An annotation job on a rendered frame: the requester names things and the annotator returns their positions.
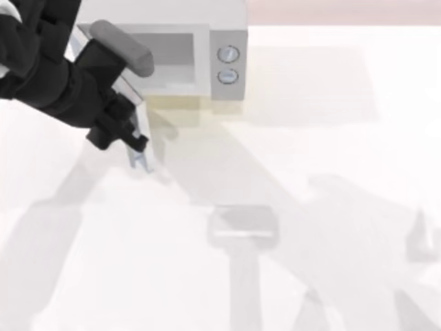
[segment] white tabletop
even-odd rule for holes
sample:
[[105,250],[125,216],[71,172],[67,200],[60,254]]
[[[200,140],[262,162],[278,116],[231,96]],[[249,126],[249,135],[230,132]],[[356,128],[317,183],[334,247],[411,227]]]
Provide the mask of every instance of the white tabletop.
[[441,30],[250,34],[242,107],[150,99],[151,176],[1,103],[0,328],[440,329]]

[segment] round dial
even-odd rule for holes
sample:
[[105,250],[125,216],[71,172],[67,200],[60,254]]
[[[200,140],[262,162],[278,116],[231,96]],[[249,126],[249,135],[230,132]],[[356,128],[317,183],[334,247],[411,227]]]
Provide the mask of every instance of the round dial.
[[224,63],[233,63],[238,60],[239,56],[240,52],[234,46],[226,46],[218,52],[219,59]]
[[225,69],[218,74],[219,81],[222,84],[234,84],[239,79],[239,74],[233,69]]

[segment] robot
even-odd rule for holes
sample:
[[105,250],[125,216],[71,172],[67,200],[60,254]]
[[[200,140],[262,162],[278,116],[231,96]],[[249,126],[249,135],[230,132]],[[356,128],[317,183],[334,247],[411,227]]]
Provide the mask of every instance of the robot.
[[135,134],[136,107],[112,88],[131,63],[103,40],[119,33],[126,52],[144,51],[151,63],[142,77],[153,74],[151,53],[103,21],[96,31],[104,37],[91,39],[74,62],[67,60],[80,6],[81,0],[0,0],[0,99],[15,99],[69,126],[89,129],[87,139],[100,150],[122,140],[143,152],[148,138]]

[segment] white table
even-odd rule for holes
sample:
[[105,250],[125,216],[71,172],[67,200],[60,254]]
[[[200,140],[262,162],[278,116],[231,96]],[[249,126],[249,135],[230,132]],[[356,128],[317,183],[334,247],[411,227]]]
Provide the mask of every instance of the white table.
[[[433,239],[441,220],[441,30],[250,33],[241,108],[149,100],[151,176],[121,144],[1,104],[0,322],[234,330],[253,294],[242,330],[439,330],[438,252],[416,224]],[[279,227],[257,272],[209,242],[222,217]]]

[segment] white object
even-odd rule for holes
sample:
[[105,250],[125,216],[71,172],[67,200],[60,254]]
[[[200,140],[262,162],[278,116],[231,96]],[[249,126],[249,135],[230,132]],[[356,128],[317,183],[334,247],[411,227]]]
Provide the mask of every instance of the white object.
[[[0,14],[10,15],[15,17],[17,20],[21,22],[21,16],[19,11],[15,8],[15,6],[9,2],[9,0],[0,0]],[[9,72],[5,66],[0,64],[0,79],[6,76]]]
[[[88,34],[90,26],[100,19],[133,34],[152,51],[152,77],[143,79],[128,71],[124,74],[142,94],[244,99],[248,38],[245,0],[88,0],[81,5],[76,23]],[[232,60],[224,61],[219,55]],[[223,70],[235,70],[239,80],[221,83],[218,75]]]

